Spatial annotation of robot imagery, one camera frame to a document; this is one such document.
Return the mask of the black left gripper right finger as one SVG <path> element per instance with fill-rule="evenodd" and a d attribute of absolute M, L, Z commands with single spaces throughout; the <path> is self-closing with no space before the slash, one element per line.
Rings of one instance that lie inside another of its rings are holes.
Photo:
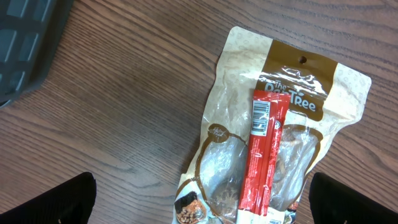
<path fill-rule="evenodd" d="M 397 213 L 317 172 L 308 199 L 315 224 L 397 224 Z"/>

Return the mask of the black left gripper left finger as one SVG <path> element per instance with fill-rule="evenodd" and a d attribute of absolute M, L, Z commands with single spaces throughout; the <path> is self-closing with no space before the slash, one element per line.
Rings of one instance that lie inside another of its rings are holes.
<path fill-rule="evenodd" d="M 96 199 L 96 180 L 84 172 L 1 214 L 1 224 L 87 224 Z"/>

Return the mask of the white brown snack bag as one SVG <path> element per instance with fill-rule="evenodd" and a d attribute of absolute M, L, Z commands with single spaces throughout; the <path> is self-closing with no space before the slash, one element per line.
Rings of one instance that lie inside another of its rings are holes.
<path fill-rule="evenodd" d="M 342 128 L 363 115 L 371 79 L 341 63 L 230 30 L 201 121 L 200 145 L 181 175 L 174 223 L 235 223 L 255 90 L 290 95 L 267 223 L 294 223 L 308 173 Z"/>

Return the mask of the red white snack bar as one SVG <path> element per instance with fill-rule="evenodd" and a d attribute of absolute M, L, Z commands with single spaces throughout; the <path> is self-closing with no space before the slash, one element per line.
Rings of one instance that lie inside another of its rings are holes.
<path fill-rule="evenodd" d="M 237 223 L 266 223 L 290 95 L 256 90 Z"/>

